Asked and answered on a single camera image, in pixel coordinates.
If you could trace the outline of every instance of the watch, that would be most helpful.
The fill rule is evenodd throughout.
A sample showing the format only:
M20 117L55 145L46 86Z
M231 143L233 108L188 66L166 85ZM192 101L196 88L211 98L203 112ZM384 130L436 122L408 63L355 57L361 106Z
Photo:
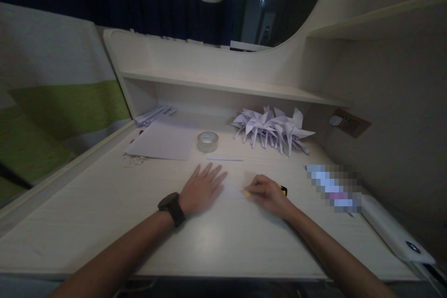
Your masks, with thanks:
M185 215L183 214L182 208L178 203L180 196L177 192L167 195L158 204L158 209L160 211L168 211L174 219L174 225L176 227L180 226L183 221L185 221Z

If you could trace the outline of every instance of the hand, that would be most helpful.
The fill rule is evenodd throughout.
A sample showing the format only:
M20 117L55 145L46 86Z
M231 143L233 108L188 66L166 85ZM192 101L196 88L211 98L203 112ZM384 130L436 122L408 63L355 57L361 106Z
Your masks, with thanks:
M200 172L200 164L197 165L196 170L180 193L179 203L185 216L201 213L210 208L224 189L221 183L228 172L216 177L222 165L210 172L212 165L213 163L208 164L202 172Z
M245 190L250 192L250 198L261 205L266 211L288 220L295 205L287 199L279 185L264 175L256 175Z

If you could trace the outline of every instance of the finger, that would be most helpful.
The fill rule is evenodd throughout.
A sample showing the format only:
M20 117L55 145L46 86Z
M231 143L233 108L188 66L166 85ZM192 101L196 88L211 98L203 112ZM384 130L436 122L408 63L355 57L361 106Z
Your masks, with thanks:
M264 175L256 175L253 180L251 181L250 185L256 185L256 184L265 184L268 182L271 182L272 180Z
M206 166L206 168L205 169L203 169L203 171L199 174L199 178L204 178L207 174L208 174L208 172L210 171L210 169L211 169L211 167L213 166L213 163L210 163L210 164L208 164L207 166Z
M191 177L188 179L188 183L197 178L197 176L199 175L199 171L200 171L200 164L197 165L197 168L194 170Z
M264 184L258 184L258 185L249 185L245 188L249 192L255 192L255 193L265 193L267 192L267 186Z
M224 189L224 186L222 184L220 184L213 190L213 193L211 193L212 201L215 201L217 199L217 197L222 193L223 189Z
M214 177L219 173L220 169L222 168L222 165L219 165L217 168L212 170L206 177L205 180L212 181Z
M258 203L261 206L264 206L265 198L263 196L252 193L249 199L254 201L255 203Z
M211 182L211 184L213 185L213 187L215 188L215 187L219 186L219 185L224 181L224 179L226 178L227 175L228 175L228 172L224 172L224 173L222 173L219 177L216 177L216 178Z

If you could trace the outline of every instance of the wall socket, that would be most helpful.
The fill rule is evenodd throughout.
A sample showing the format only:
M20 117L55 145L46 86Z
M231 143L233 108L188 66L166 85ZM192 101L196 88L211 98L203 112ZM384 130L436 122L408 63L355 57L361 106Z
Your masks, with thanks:
M362 135L363 132L371 126L370 122L360 119L359 117L349 114L348 112L345 112L339 108L335 111L334 115L338 115L343 119L341 124L337 127L355 138Z

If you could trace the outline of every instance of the white desk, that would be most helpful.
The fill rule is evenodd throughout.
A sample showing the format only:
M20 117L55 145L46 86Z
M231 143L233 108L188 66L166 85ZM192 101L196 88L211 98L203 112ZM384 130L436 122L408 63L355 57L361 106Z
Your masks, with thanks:
M255 174L264 173L287 187L294 204L380 279L417 280L361 215L353 218L325 207L307 179L305 165L333 162L313 140L306 141L311 156L294 151L289 158L272 148L263 149L259 143L252 149L248 142L242 144L241 136L233 140L236 129L226 125L226 118L180 113L176 117L199 120L197 133L210 130L219 135L219 147L210 156L244 160L215 162L222 163L229 172L227 179L237 187L248 185ZM198 163L208 163L206 154L194 145L188 161L150 159L140 166L124 168L123 150L139 129L131 126L126 131L128 134L122 133L122 139L112 147L110 143L118 137L107 140L109 148L100 144L93 149L94 155L104 153L4 234L0 239L0 272L60 276L76 271L157 210L165 195L180 191ZM70 169L76 170L69 166L65 172L70 173ZM243 198L220 198L208 212L188 220L138 274L327 278L284 222Z

